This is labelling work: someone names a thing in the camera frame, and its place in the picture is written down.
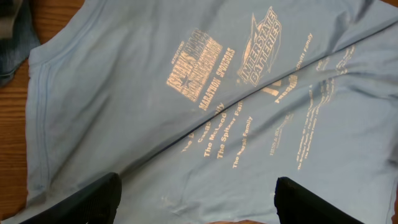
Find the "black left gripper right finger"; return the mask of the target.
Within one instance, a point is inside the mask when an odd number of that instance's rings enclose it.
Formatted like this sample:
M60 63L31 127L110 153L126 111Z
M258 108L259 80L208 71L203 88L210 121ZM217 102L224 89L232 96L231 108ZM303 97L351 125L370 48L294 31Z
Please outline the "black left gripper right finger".
M277 179L274 205L281 224L363 224L288 177Z

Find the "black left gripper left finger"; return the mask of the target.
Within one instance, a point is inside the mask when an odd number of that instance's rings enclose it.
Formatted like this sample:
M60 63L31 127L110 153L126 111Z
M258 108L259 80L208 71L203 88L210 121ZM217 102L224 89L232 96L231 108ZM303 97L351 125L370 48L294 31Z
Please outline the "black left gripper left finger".
M113 224L121 194L121 179L110 172L21 224Z

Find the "light blue printed t-shirt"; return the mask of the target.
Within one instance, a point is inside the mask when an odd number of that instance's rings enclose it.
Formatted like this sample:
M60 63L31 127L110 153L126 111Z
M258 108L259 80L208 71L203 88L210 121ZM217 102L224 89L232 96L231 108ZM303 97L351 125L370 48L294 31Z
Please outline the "light blue printed t-shirt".
M397 188L397 8L85 1L30 51L20 223L108 172L116 223L278 223L289 177L363 223Z

